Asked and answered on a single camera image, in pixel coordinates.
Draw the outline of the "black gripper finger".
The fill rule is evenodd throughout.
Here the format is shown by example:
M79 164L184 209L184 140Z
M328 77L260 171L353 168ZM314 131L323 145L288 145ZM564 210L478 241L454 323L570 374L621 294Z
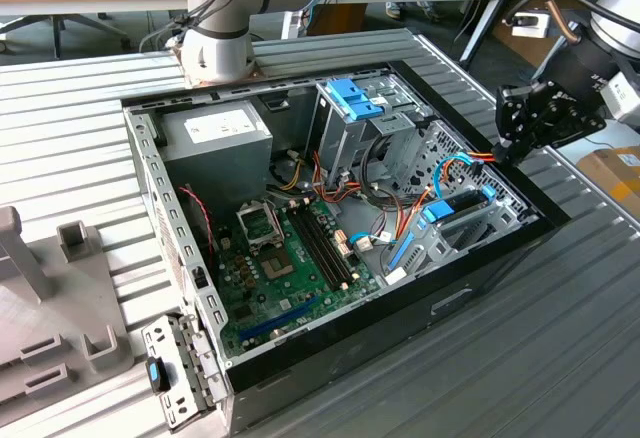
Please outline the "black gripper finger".
M495 124L499 134L493 146L495 158L509 158L510 148L521 138L521 125L527 120L529 86L502 85L496 92Z
M519 164L532 151L546 146L561 148L604 128L605 120L598 117L565 117L555 123L546 119L537 120L526 127L517 128L507 148L507 162Z

